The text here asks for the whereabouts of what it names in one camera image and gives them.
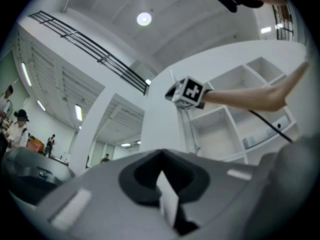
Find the orange object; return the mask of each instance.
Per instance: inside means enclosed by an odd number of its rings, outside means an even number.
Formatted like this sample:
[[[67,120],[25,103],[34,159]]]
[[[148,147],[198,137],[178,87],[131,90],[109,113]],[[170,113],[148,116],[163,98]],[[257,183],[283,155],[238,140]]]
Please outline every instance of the orange object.
[[[39,152],[41,144],[36,143],[34,140],[31,140],[26,144],[26,148],[31,151]]]
[[[40,145],[40,148],[39,148],[39,150],[37,152],[42,152],[43,153],[45,151],[45,144],[43,144],[40,140],[38,140],[37,138],[34,138],[31,141],[36,143],[36,144],[38,144],[38,145]]]

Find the white shirt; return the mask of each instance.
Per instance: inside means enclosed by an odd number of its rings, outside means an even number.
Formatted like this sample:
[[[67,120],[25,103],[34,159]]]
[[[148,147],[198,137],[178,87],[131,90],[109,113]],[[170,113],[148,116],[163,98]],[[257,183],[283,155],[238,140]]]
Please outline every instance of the white shirt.
[[[8,102],[8,98],[5,98],[5,95],[0,97],[0,112],[7,113],[10,107],[10,102]]]
[[[8,141],[12,141],[12,147],[26,147],[28,143],[28,131],[26,130],[23,134],[23,130],[26,128],[26,125],[19,128],[18,123],[13,123],[8,129],[7,133],[9,134]]]

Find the column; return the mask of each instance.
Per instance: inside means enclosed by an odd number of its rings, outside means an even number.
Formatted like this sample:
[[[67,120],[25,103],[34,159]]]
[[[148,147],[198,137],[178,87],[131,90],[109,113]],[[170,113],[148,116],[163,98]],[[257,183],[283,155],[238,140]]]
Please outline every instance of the column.
[[[100,121],[114,94],[110,89],[104,88],[82,123],[82,129],[75,139],[69,163],[69,168],[77,176],[81,175],[86,168],[91,143],[94,140]]]

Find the black cable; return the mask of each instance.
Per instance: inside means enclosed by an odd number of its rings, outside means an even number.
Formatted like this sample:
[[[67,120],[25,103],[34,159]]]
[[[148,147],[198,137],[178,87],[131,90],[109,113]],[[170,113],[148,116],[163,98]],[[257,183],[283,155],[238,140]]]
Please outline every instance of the black cable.
[[[276,127],[274,127],[271,123],[269,123],[266,119],[264,119],[261,115],[259,115],[257,112],[254,112],[252,110],[248,110],[252,114],[254,114],[256,117],[260,118],[264,123],[266,123],[268,126],[270,126],[276,133],[278,133],[281,137],[286,139],[289,143],[292,143],[293,140],[290,139],[287,135],[282,133],[280,130],[278,130]]]

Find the woman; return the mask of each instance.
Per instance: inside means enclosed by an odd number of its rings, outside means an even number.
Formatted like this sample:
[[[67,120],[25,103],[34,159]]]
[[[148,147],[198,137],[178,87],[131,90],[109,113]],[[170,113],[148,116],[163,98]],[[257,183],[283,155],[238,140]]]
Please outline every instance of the woman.
[[[13,123],[5,133],[5,138],[8,141],[8,148],[24,148],[27,146],[28,142],[26,122],[29,122],[29,120],[27,112],[20,109],[18,112],[14,112],[14,116],[17,118],[17,122]]]
[[[245,110],[275,112],[286,106],[286,97],[302,78],[308,66],[309,63],[304,61],[276,86],[227,91],[214,90],[204,94],[201,101]]]

